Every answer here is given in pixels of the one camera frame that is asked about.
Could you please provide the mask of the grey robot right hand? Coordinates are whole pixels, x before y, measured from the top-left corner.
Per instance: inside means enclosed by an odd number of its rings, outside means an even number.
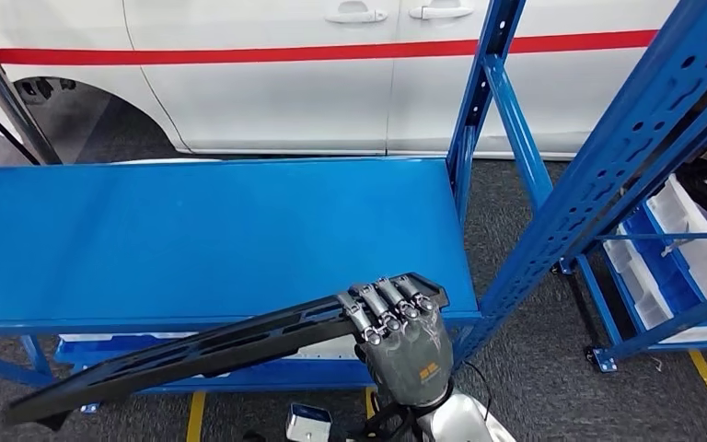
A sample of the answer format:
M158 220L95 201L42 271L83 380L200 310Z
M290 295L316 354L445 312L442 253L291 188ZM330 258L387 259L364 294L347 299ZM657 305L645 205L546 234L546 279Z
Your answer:
M356 353L392 399L424 407L446 395L453 345L441 315L442 286L404 273L352 285L336 300L354 325Z

